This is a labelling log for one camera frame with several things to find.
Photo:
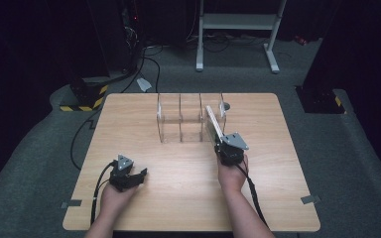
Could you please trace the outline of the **white paper scrap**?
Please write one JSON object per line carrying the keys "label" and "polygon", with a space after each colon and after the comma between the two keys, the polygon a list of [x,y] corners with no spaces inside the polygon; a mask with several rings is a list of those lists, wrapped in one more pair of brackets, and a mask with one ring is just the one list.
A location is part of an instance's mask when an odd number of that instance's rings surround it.
{"label": "white paper scrap", "polygon": [[151,83],[142,77],[137,79],[137,83],[143,92],[147,92],[152,87]]}

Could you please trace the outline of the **green leaf picture book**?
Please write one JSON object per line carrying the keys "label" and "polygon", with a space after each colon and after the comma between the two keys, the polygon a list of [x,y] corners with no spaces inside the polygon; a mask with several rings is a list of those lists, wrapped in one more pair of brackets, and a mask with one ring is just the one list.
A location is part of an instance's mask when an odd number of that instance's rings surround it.
{"label": "green leaf picture book", "polygon": [[213,144],[221,144],[223,132],[216,120],[215,114],[212,111],[212,108],[209,105],[205,106],[205,111],[207,114],[206,119],[206,131],[209,135],[211,142]]}

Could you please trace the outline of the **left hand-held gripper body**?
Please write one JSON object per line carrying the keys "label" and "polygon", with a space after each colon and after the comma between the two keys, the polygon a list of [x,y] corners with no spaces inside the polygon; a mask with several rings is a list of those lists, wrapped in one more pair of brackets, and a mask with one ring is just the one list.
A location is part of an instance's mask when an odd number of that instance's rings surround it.
{"label": "left hand-held gripper body", "polygon": [[119,155],[114,162],[113,170],[110,173],[109,183],[118,191],[123,192],[128,189],[128,180],[133,168],[134,161],[123,155]]}

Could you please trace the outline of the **clear acrylic book rack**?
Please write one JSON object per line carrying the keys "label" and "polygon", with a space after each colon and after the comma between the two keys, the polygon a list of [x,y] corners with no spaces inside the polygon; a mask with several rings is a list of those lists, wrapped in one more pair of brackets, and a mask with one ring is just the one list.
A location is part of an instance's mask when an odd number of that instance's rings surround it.
{"label": "clear acrylic book rack", "polygon": [[206,131],[206,105],[212,108],[221,130],[225,129],[222,93],[159,93],[157,99],[157,124],[162,143],[211,142]]}

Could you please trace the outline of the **white metal stand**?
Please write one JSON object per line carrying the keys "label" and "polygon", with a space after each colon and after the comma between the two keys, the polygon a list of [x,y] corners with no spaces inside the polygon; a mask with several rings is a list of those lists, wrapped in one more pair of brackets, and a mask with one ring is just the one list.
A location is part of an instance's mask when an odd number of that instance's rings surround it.
{"label": "white metal stand", "polygon": [[273,47],[281,25],[287,0],[280,0],[276,14],[224,14],[205,13],[204,0],[199,0],[198,35],[195,70],[203,71],[203,31],[204,30],[253,30],[270,31],[268,42],[263,45],[270,69],[279,73],[280,69],[273,53]]}

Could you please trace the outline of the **person's right hand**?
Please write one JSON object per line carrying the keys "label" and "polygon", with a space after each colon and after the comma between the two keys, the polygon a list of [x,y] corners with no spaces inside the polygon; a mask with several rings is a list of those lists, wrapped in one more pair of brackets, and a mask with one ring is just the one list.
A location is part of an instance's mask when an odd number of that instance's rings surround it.
{"label": "person's right hand", "polygon": [[247,162],[247,156],[244,156],[240,164],[228,167],[217,160],[218,181],[223,192],[241,191],[248,176]]}

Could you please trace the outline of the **yellow black striped stand base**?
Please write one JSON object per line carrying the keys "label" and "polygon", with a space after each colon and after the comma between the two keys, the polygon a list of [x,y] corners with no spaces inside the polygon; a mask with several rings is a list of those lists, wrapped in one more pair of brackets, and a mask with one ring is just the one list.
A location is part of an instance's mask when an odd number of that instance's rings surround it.
{"label": "yellow black striped stand base", "polygon": [[332,90],[297,86],[296,92],[306,113],[344,114],[345,109],[339,97]]}
{"label": "yellow black striped stand base", "polygon": [[107,88],[107,85],[88,85],[82,79],[71,83],[60,102],[60,110],[64,112],[97,110]]}

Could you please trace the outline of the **person's left hand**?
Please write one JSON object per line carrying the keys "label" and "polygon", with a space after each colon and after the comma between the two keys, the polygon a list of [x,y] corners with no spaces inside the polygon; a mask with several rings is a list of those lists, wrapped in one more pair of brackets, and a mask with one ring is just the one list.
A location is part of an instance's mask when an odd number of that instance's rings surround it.
{"label": "person's left hand", "polygon": [[136,190],[137,186],[119,191],[108,183],[101,195],[99,215],[104,218],[117,218],[126,208]]}

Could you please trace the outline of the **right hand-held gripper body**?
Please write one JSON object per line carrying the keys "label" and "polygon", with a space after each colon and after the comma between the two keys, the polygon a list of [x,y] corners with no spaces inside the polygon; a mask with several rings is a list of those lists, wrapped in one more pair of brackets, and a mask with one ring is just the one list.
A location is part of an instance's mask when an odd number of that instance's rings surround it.
{"label": "right hand-held gripper body", "polygon": [[249,147],[239,133],[223,135],[219,159],[223,165],[228,167],[238,165],[243,161],[244,152],[248,149]]}

